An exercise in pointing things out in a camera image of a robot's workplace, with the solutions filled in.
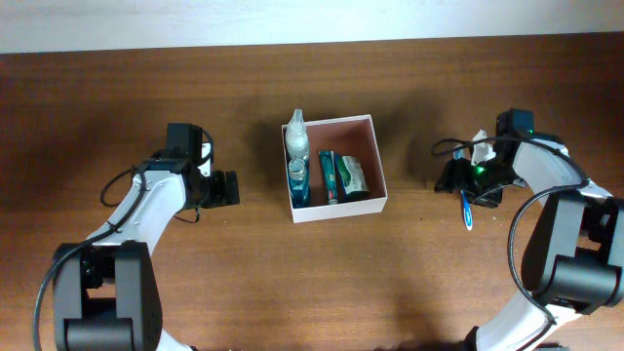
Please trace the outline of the blue white toothbrush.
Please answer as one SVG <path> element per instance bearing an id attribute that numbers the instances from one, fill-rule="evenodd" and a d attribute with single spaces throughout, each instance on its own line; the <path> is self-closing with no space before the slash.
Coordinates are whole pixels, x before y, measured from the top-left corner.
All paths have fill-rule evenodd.
<path id="1" fill-rule="evenodd" d="M 464 149 L 455 151 L 453 153 L 453 158 L 455 160 L 463 159 L 464 157 L 465 157 Z M 462 218 L 463 218 L 464 226 L 466 227 L 468 231 L 471 231 L 473 229 L 472 211 L 470 208 L 470 204 L 467 201 L 466 194 L 463 190 L 460 191 L 460 199 L 461 199 Z"/>

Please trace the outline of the teal mouthwash bottle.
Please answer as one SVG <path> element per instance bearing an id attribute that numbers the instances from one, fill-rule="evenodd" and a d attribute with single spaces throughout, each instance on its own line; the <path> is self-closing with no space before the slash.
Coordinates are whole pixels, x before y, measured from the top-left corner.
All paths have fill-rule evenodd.
<path id="1" fill-rule="evenodd" d="M 307 164 L 302 159 L 292 159 L 288 164 L 289 189 L 292 206 L 306 208 L 310 204 L 310 188 Z"/>

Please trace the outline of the purple spray bottle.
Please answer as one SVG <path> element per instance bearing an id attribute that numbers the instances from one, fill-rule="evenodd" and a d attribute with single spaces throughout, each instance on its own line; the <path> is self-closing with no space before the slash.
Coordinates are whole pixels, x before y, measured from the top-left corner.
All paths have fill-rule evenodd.
<path id="1" fill-rule="evenodd" d="M 301 159 L 305 163 L 309 162 L 310 143 L 301 109 L 296 109 L 293 112 L 292 118 L 287 124 L 285 144 L 288 156 L 291 159 Z"/>

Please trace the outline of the white green sachet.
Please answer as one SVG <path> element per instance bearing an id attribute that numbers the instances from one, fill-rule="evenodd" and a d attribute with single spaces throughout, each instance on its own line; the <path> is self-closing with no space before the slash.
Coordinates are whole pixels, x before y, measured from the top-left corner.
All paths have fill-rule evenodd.
<path id="1" fill-rule="evenodd" d="M 357 157 L 337 155 L 335 165 L 340 180 L 339 190 L 345 202 L 359 201 L 370 194 L 364 170 Z"/>

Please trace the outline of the green red toothpaste tube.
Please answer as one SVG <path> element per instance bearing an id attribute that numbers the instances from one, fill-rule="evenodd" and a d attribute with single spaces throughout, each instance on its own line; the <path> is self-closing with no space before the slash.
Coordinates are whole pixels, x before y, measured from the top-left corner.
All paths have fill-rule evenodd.
<path id="1" fill-rule="evenodd" d="M 330 150 L 320 150 L 319 158 L 324 177 L 324 185 L 328 192 L 328 204 L 335 205 L 338 203 L 338 197 L 333 152 Z"/>

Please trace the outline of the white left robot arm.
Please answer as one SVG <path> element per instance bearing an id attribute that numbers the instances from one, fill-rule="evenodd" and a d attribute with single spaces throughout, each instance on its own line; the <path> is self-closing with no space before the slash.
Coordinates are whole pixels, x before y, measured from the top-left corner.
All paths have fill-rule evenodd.
<path id="1" fill-rule="evenodd" d="M 171 123 L 164 147 L 126 171 L 129 191 L 108 220 L 86 240 L 58 246 L 33 311 L 36 349 L 47 288 L 58 350 L 186 349 L 163 326 L 151 256 L 179 213 L 239 204 L 237 175 L 213 170 L 214 153 L 206 130 Z"/>

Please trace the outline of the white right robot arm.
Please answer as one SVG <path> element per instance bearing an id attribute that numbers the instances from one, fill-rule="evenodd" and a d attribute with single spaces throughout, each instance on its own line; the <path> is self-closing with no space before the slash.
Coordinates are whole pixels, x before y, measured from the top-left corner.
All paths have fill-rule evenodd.
<path id="1" fill-rule="evenodd" d="M 507 261 L 516 293 L 462 350 L 547 350 L 560 327 L 623 300 L 623 201 L 598 186 L 570 157 L 565 142 L 534 127 L 529 110 L 496 118 L 494 136 L 436 142 L 448 155 L 434 190 L 459 191 L 466 205 L 496 208 L 510 185 L 532 191 L 515 213 Z"/>

